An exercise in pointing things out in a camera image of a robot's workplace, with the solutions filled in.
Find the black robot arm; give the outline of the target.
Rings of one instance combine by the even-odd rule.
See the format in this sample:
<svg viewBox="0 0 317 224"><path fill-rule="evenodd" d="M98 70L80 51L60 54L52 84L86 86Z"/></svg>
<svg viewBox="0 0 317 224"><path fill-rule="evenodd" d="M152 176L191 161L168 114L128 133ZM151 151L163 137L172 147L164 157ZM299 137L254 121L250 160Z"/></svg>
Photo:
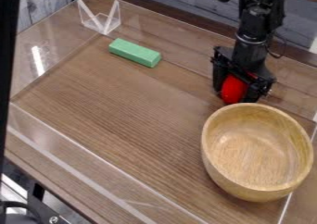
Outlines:
<svg viewBox="0 0 317 224"><path fill-rule="evenodd" d="M275 76L264 63L267 56L283 56L270 50L283 18L284 0L239 0L234 47L215 46L209 59L212 89L227 105L255 103L271 90Z"/></svg>

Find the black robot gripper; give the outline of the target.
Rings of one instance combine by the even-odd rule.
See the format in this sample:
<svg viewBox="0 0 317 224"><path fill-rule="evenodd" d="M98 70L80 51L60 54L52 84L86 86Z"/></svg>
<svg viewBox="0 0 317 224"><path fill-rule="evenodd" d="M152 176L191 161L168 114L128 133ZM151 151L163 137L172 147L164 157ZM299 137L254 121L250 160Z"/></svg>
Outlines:
<svg viewBox="0 0 317 224"><path fill-rule="evenodd" d="M275 83L275 76L266 68L266 57L272 35L251 37L246 33L236 34L232 47L215 46L209 62L212 63L212 89L220 94L228 74L247 83L242 98L243 103L255 103L266 96Z"/></svg>

